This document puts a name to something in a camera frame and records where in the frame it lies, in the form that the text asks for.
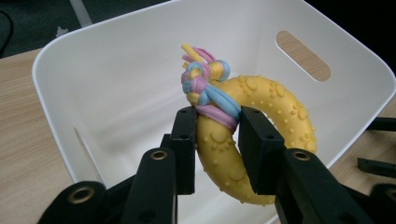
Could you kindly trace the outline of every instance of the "screw hole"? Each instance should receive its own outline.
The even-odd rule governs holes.
[[[151,153],[150,157],[155,161],[160,161],[165,159],[168,156],[168,153],[165,151],[155,151]]]
[[[70,203],[85,203],[87,202],[95,193],[95,190],[90,186],[83,186],[78,189],[73,190],[67,197]]]
[[[305,152],[302,152],[302,151],[295,151],[295,152],[293,152],[292,155],[293,155],[294,158],[296,158],[297,160],[300,160],[300,161],[309,161],[309,160],[311,160],[311,157],[308,154],[306,154]]]

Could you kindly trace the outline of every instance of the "yellow ring toy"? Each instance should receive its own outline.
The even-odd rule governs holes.
[[[203,55],[202,49],[193,49],[188,45],[182,47],[188,49],[186,50],[188,54],[194,50],[200,50],[201,57]],[[197,62],[197,55],[194,54],[193,57],[195,60],[188,56],[184,59]],[[209,67],[213,72],[211,63],[209,63]],[[190,69],[188,73],[197,73],[192,70],[194,69]],[[196,76],[196,74],[187,76],[187,79]],[[216,74],[214,77],[219,79],[220,75]],[[313,153],[317,151],[314,128],[306,109],[294,94],[280,83],[261,76],[239,76],[223,82],[211,79],[208,82],[209,85],[225,92],[239,105],[262,111],[272,120],[283,136],[287,148],[297,147]],[[191,99],[196,95],[197,93],[188,93],[187,98],[190,98],[189,101],[192,102],[192,105],[198,106],[200,100]],[[275,196],[257,195],[253,192],[242,156],[233,140],[233,130],[207,116],[199,115],[196,124],[196,143],[198,156],[204,170],[221,191],[241,203],[266,205],[275,202]]]

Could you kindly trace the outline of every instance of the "rainbow rope toy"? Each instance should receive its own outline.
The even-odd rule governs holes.
[[[181,46],[187,54],[181,84],[199,116],[197,152],[204,170],[221,191],[241,203],[274,203],[273,195],[253,192],[233,133],[241,105],[262,111],[285,139],[285,147],[317,151],[314,128],[303,104],[280,83],[261,76],[228,79],[230,66],[204,49]]]

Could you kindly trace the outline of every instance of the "black cable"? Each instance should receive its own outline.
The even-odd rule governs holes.
[[[5,11],[0,10],[0,14],[5,15],[9,21],[8,36],[7,36],[7,39],[4,42],[3,46],[0,48],[0,58],[3,58],[3,54],[4,54],[4,51],[6,50],[6,46],[8,45],[8,42],[11,39],[12,34],[14,33],[14,22],[12,21],[11,17]]]

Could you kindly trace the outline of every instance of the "white plastic bin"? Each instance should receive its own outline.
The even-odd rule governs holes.
[[[331,69],[315,81],[276,44],[288,31]],[[333,164],[395,92],[375,54],[302,0],[181,0],[63,35],[35,60],[33,76],[73,180],[112,187],[134,175],[143,153],[170,133],[188,102],[182,43],[207,49],[239,74],[284,84],[306,106],[318,157]],[[241,204],[196,162],[196,192],[179,196],[179,223],[264,223],[272,205]]]

